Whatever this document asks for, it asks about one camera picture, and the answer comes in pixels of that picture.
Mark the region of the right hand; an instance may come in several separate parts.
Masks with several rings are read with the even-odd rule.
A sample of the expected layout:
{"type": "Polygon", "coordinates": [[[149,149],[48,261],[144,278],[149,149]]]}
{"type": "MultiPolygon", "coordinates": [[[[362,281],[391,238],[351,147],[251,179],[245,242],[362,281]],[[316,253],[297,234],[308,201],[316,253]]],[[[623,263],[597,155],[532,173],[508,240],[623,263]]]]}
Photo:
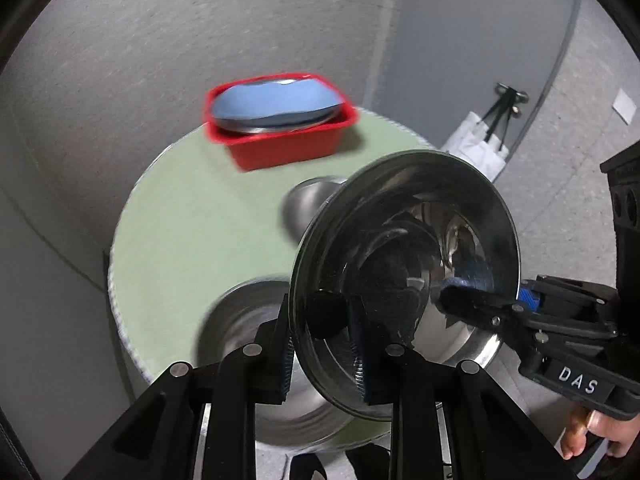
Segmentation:
{"type": "Polygon", "coordinates": [[[638,437],[639,428],[639,416],[618,420],[576,405],[560,439],[561,455],[564,460],[579,456],[584,452],[588,434],[593,434],[610,441],[608,456],[624,457],[638,437]]]}

